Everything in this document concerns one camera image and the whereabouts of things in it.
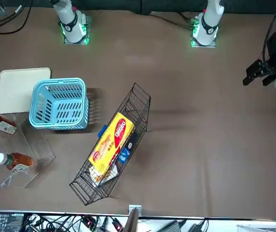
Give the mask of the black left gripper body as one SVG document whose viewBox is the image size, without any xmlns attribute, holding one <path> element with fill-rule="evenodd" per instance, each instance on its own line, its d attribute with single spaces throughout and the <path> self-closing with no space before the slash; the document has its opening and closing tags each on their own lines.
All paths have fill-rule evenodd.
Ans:
<svg viewBox="0 0 276 232">
<path fill-rule="evenodd" d="M 266 41 L 262 56 L 262 74 L 276 74 L 276 32 Z"/>
</svg>

